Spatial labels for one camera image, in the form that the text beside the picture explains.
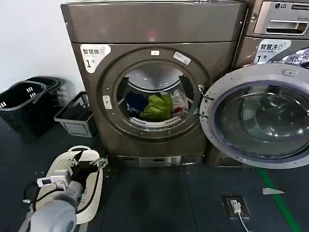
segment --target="dark gray floor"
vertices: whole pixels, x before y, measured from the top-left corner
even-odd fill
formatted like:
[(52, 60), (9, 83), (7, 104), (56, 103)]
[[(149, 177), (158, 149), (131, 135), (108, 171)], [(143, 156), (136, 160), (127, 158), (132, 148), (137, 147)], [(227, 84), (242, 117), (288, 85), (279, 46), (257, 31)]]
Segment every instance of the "dark gray floor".
[[(44, 176), (54, 158), (74, 145), (88, 145), (104, 154), (98, 137), (74, 137), (55, 124), (37, 140), (24, 141), (0, 120), (1, 231), (16, 232), (28, 205), (23, 189)], [(302, 231), (309, 231), (309, 168), (267, 171)], [(253, 232), (290, 232), (272, 196), (255, 169), (217, 169), (188, 166), (166, 169), (117, 169), (105, 173), (99, 211), (89, 232), (242, 232), (238, 220), (225, 213), (222, 195), (242, 195)]]

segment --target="open washer door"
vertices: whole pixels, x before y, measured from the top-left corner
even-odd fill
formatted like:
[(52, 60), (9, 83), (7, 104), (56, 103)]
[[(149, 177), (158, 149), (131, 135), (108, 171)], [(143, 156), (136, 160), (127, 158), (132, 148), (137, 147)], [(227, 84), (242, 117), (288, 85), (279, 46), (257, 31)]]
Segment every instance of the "open washer door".
[(221, 152), (248, 165), (287, 169), (309, 164), (309, 70), (253, 64), (215, 82), (200, 122)]

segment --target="lg logo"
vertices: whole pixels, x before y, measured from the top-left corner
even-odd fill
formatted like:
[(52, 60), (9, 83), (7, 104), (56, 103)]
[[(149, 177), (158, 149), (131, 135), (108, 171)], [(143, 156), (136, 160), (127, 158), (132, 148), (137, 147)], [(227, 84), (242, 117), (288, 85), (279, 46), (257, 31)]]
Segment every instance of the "lg logo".
[(286, 4), (280, 5), (280, 3), (277, 3), (277, 4), (275, 5), (275, 8), (276, 8), (276, 9), (279, 9), (279, 8), (286, 8)]

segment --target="wall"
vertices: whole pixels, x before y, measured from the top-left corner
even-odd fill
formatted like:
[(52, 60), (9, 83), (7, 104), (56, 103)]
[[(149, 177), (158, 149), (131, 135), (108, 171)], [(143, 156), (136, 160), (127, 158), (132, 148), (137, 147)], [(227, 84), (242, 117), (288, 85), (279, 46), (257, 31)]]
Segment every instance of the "wall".
[(0, 92), (38, 75), (65, 78), (71, 97), (84, 90), (60, 10), (64, 2), (1, 1)]

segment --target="floor outlet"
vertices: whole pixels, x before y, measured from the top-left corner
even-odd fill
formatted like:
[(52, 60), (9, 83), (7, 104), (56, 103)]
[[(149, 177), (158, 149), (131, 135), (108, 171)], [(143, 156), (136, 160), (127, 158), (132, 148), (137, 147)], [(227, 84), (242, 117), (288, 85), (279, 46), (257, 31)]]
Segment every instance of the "floor outlet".
[(225, 210), (227, 212), (227, 215), (229, 218), (238, 218), (238, 215), (234, 213), (233, 207), (232, 207), (232, 200), (236, 200), (237, 202), (240, 203), (241, 207), (241, 213), (240, 215), (243, 218), (248, 218), (250, 216), (248, 207), (243, 200), (243, 197), (237, 196), (237, 195), (229, 195), (229, 196), (222, 196), (222, 201), (224, 203)]

